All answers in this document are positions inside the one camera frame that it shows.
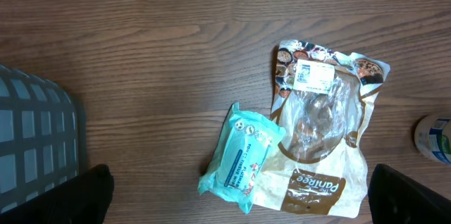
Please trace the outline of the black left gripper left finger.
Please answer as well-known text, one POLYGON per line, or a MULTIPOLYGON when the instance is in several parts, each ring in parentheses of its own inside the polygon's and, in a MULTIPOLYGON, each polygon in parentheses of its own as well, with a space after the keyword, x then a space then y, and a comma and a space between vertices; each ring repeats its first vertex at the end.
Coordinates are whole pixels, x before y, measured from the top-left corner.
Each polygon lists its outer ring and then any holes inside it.
POLYGON ((1 214, 1 224, 102 224, 112 202, 114 179, 99 164, 42 195, 1 214))

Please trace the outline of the mint green wipes pack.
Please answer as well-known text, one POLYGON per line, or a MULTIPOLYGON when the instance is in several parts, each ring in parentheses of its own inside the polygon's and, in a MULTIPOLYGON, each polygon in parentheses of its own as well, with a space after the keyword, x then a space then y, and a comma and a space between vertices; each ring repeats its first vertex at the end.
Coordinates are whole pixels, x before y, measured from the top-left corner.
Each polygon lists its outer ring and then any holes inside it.
POLYGON ((234 103, 223 122, 214 155, 199 179, 198 192, 235 202, 248 214, 259 172, 285 133, 285 128, 260 113, 242 111, 239 103, 234 103))

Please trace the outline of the green lid clear jar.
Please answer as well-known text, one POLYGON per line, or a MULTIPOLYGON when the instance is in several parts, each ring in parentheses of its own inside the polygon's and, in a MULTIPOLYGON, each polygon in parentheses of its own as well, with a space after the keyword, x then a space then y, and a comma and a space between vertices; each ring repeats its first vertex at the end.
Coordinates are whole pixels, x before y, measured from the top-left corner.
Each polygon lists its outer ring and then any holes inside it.
POLYGON ((450 165, 450 114, 422 118, 415 128, 414 143, 426 158, 450 165))

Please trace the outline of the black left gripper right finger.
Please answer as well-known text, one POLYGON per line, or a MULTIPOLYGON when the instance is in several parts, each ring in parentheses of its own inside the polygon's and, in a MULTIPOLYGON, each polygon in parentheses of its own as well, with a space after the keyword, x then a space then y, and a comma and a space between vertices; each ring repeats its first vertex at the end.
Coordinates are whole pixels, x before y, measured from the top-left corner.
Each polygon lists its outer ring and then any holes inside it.
POLYGON ((374 224, 450 224, 450 200, 379 163, 368 190, 374 224))

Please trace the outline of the clear bag bread package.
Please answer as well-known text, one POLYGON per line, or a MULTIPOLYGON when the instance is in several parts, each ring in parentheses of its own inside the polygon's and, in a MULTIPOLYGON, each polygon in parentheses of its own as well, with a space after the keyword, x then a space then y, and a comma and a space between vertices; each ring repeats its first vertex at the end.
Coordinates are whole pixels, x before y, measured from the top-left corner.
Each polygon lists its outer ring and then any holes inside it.
POLYGON ((271 120, 286 133, 258 174, 255 204, 357 217, 368 190, 359 144, 389 72, 387 63, 362 54, 281 41, 271 120))

